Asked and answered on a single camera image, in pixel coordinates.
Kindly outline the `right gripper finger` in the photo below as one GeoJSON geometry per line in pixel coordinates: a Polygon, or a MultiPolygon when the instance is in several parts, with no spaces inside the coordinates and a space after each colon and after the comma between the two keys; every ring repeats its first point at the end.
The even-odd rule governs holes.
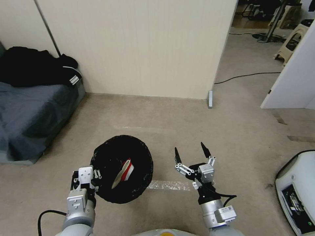
{"type": "Polygon", "coordinates": [[[211,155],[209,149],[204,145],[203,142],[201,142],[201,147],[202,147],[204,155],[207,159],[207,163],[201,163],[201,165],[207,165],[207,166],[211,167],[212,169],[214,169],[214,163],[216,161],[216,157],[211,155]]]}
{"type": "Polygon", "coordinates": [[[184,165],[179,156],[178,149],[175,147],[175,169],[182,175],[192,175],[192,169],[184,165]]]}

